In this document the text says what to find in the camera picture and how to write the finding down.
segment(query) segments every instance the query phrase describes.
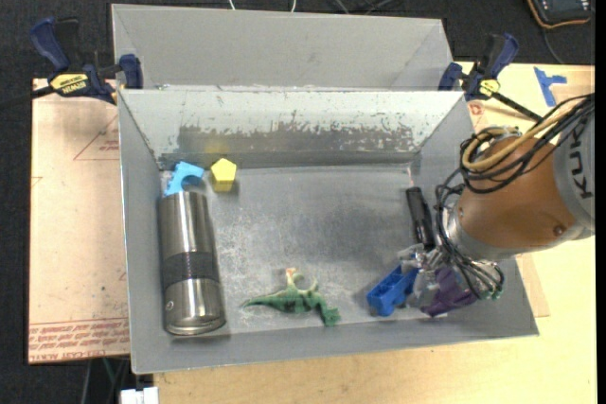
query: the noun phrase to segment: bundle of cables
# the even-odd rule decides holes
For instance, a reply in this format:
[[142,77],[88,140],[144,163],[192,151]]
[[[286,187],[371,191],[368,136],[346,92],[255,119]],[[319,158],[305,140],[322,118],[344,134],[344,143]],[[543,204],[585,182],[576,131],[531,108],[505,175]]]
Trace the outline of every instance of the bundle of cables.
[[[561,145],[573,132],[581,120],[594,113],[595,94],[566,99],[555,106],[541,120],[515,141],[495,153],[490,150],[493,143],[503,136],[516,133],[511,127],[486,128],[461,145],[460,173],[465,186],[472,192],[487,194],[511,184],[521,175],[534,170]],[[527,140],[535,140],[534,145],[522,155],[503,164],[504,160]],[[477,186],[479,181],[491,181],[487,187]]]
[[[440,242],[437,248],[444,256],[442,264],[456,267],[478,299],[498,298],[503,291],[505,277],[495,262],[476,261],[452,242],[446,229],[452,210],[448,200],[452,196],[460,196],[466,187],[472,192],[486,194],[511,184],[545,162],[553,150],[572,135],[579,123],[585,122],[594,112],[595,94],[572,97],[555,106],[524,134],[511,127],[491,127],[461,144],[459,168],[436,187],[436,226]],[[495,153],[490,151],[497,141],[511,135],[516,136],[512,143]],[[528,150],[504,163],[528,140],[534,142]],[[462,176],[463,182],[452,185],[457,175]],[[478,187],[479,181],[490,181],[491,184]]]
[[436,226],[440,244],[436,251],[442,252],[441,265],[456,268],[463,276],[471,293],[478,300],[497,299],[503,293],[505,275],[494,261],[476,261],[465,255],[453,244],[446,230],[446,220],[450,212],[448,200],[453,195],[462,193],[465,185],[450,186],[451,181],[459,173],[453,172],[444,184],[436,187]]

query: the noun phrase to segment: blue plastic block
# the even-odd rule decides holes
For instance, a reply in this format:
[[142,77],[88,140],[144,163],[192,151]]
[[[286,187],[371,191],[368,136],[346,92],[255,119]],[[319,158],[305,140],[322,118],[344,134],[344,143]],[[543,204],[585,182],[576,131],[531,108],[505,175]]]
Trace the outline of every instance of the blue plastic block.
[[167,197],[177,192],[183,191],[183,181],[187,177],[197,177],[202,179],[202,175],[205,170],[201,167],[188,164],[187,162],[179,162],[174,171],[172,172],[172,178],[170,179],[167,189],[164,191],[164,197]]
[[396,306],[406,301],[406,297],[413,290],[418,273],[419,270],[414,269],[402,274],[401,266],[398,265],[398,268],[366,294],[368,304],[377,310],[379,316],[388,317]]

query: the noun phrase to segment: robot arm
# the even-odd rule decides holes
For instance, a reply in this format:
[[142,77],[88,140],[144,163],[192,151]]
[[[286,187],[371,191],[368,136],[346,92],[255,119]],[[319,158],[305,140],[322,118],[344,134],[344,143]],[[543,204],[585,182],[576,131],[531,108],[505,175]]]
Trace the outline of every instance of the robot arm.
[[498,298],[499,261],[595,232],[594,105],[572,98],[525,134],[493,127],[462,144],[436,190],[437,246],[401,255],[417,270],[408,306],[436,316]]

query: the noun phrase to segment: table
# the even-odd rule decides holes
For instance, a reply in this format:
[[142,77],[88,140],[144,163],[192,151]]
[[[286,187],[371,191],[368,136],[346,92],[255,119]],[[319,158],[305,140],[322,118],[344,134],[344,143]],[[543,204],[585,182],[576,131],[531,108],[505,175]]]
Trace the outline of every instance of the table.
[[[504,95],[542,114],[547,107],[534,67],[514,64],[499,80]],[[593,90],[594,69],[591,67],[537,67],[548,76],[567,78],[566,85],[552,87],[556,99]],[[73,101],[40,99],[34,102],[34,143],[45,140],[51,148],[65,148],[69,142],[78,141],[72,144],[73,147],[82,147],[72,153],[71,158],[67,157],[66,162],[70,165],[63,168],[71,169],[78,164],[86,167],[79,169],[79,173],[88,173],[88,186],[86,193],[76,190],[77,186],[72,187],[72,197],[63,197],[61,204],[41,199],[38,191],[57,177],[58,170],[53,166],[49,168],[46,160],[48,153],[53,151],[36,152],[34,146],[29,308],[31,363],[128,352],[128,335],[124,332],[123,246],[121,234],[116,229],[120,225],[119,197],[116,197],[119,194],[119,163],[113,143],[116,141],[112,132],[113,108],[103,105],[104,111],[100,112],[99,118],[84,116],[88,112],[82,110],[79,129],[70,140],[65,140],[60,135],[62,131],[57,130],[57,126],[61,126],[57,123],[64,126],[70,123],[59,114],[67,107],[65,103]],[[37,105],[41,102],[56,105],[50,110],[54,113],[51,119],[55,124],[36,123]],[[530,123],[495,101],[473,102],[470,113],[477,129],[505,119],[513,120],[522,129]],[[90,134],[91,123],[94,136],[89,140],[86,137]],[[43,162],[47,167],[44,173],[38,170],[45,165]],[[109,179],[101,180],[96,176],[100,167],[107,170]],[[94,203],[90,202],[91,193],[95,195]],[[74,196],[84,199],[73,202]],[[72,201],[73,205],[65,208],[70,205],[67,201]],[[86,203],[81,209],[89,217],[77,220],[80,223],[67,234],[79,244],[66,244],[69,240],[65,238],[66,234],[62,234],[59,226],[49,224],[62,212],[59,208],[68,214],[78,212],[81,202]],[[37,232],[36,224],[40,224],[39,229],[52,227],[53,230]],[[82,231],[90,232],[95,228],[95,234],[100,237],[80,236]],[[595,238],[571,241],[525,256],[520,263],[538,317],[541,335],[537,338],[158,374],[153,378],[160,388],[161,402],[597,400]],[[53,285],[45,284],[49,280]]]

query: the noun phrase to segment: purple plastic object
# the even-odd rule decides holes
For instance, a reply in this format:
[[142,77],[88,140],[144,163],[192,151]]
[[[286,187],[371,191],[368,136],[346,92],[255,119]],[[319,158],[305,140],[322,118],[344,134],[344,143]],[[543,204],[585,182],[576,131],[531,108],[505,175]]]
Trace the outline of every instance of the purple plastic object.
[[421,308],[423,313],[430,317],[435,317],[446,313],[455,308],[466,307],[477,301],[477,297],[472,291],[461,287],[458,276],[452,267],[440,268],[436,271],[436,281],[439,284],[439,290],[434,296],[434,301],[428,307]]

